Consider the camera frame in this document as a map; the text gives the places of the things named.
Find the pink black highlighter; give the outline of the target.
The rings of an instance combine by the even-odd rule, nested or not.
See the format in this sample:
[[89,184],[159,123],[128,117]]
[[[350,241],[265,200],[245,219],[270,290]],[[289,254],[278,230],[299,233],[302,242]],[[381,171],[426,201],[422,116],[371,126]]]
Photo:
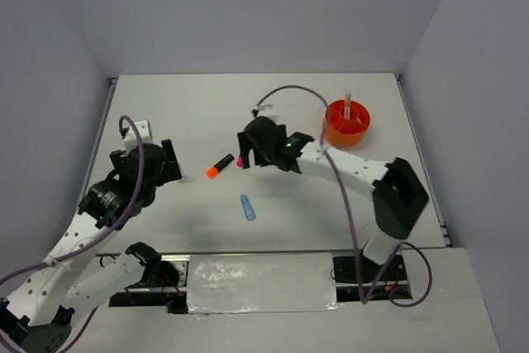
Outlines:
[[240,156],[236,162],[236,165],[239,167],[239,168],[243,168],[244,167],[244,161],[243,161],[243,158]]

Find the orange black highlighter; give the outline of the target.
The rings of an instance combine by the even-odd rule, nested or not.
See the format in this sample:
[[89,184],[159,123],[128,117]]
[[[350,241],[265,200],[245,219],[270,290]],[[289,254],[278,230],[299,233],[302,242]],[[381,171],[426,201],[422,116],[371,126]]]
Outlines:
[[234,159],[235,157],[232,154],[225,155],[206,172],[206,176],[210,179],[215,179]]

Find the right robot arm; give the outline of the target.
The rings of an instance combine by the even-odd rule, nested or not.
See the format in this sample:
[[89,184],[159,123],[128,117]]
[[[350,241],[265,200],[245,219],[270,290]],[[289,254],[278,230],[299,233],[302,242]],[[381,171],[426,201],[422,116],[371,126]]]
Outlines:
[[336,181],[372,201],[375,227],[361,249],[360,273],[378,279],[388,270],[388,259],[415,227],[429,202],[427,191],[408,161],[369,160],[332,147],[301,132],[288,135],[286,126],[258,116],[237,133],[242,166],[254,156],[259,167],[274,166]]

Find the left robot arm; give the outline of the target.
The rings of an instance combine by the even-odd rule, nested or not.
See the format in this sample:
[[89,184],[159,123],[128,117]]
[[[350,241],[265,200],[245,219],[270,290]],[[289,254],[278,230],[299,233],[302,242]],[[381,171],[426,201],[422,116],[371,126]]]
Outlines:
[[78,321],[122,289],[134,284],[174,287],[179,282],[179,271],[143,242],[80,278],[99,250],[96,240],[125,212],[140,169],[143,179],[132,216],[154,202],[158,187],[182,177],[170,140],[116,150],[110,159],[112,171],[83,197],[69,228],[47,255],[45,268],[1,302],[1,330],[21,351],[56,352]]

